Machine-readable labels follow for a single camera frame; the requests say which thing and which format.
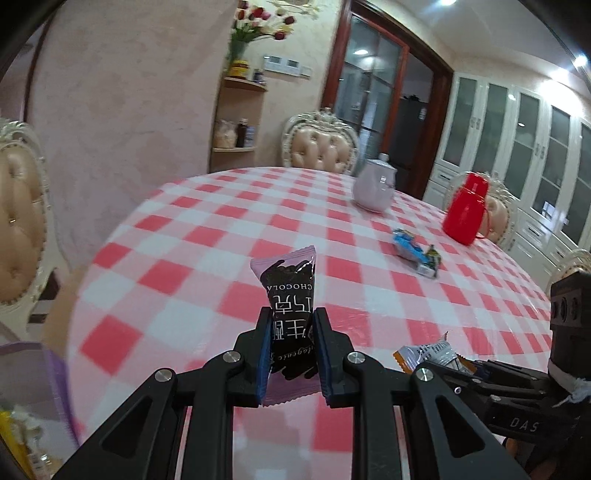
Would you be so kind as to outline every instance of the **table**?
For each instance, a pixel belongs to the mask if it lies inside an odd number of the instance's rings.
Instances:
[[[85,440],[150,374],[198,368],[252,329],[263,287],[249,267],[315,245],[315,305],[356,349],[397,367],[403,345],[448,332],[458,353],[545,370],[550,304],[488,240],[464,247],[443,212],[397,192],[384,215],[350,201],[354,179],[247,168],[164,185],[113,232],[80,289],[70,327],[70,392]],[[393,254],[403,227],[443,257],[421,277]],[[236,479],[349,477],[352,412],[320,394],[235,414]]]

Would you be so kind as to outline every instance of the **brown bottle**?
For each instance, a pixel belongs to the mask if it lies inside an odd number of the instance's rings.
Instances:
[[[236,148],[244,148],[244,138],[246,137],[246,129],[248,128],[248,119],[243,118],[236,126]]]

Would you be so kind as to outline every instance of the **tablecloth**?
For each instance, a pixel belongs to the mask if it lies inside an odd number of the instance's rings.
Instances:
[[[85,440],[150,374],[198,368],[252,329],[265,291],[252,257],[314,245],[315,306],[386,367],[403,345],[448,332],[458,353],[545,370],[550,304],[488,240],[464,247],[443,212],[397,192],[384,215],[351,202],[354,179],[297,168],[247,168],[164,185],[99,251],[80,289],[67,363]],[[394,255],[405,228],[443,257],[436,279]],[[234,477],[348,478],[352,413],[320,394],[236,409]]]

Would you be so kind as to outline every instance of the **chair backrest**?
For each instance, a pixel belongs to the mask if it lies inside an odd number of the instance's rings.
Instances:
[[[350,174],[358,151],[357,133],[330,109],[291,117],[283,130],[284,167]]]
[[[548,280],[545,290],[546,296],[550,298],[550,287],[554,283],[578,271],[591,273],[591,253],[584,248],[572,250],[563,258]]]
[[[29,125],[0,118],[0,324],[9,339],[29,339],[28,318],[49,275],[68,273],[44,161]]]
[[[443,199],[443,209],[447,210],[452,203],[453,196],[466,180],[470,172],[465,171],[456,175],[450,182]],[[486,194],[487,218],[482,219],[480,233],[485,235],[501,249],[507,251],[511,248],[511,241],[517,227],[519,208],[517,198],[514,197],[496,177],[487,173],[478,173],[488,181],[488,193]]]

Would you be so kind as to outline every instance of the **red bottle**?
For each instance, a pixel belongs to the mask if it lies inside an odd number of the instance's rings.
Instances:
[[[485,202],[487,192],[488,180],[469,173],[464,185],[454,195],[442,227],[456,242],[470,245],[476,238],[484,238],[477,237],[477,234],[485,212],[488,213]]]

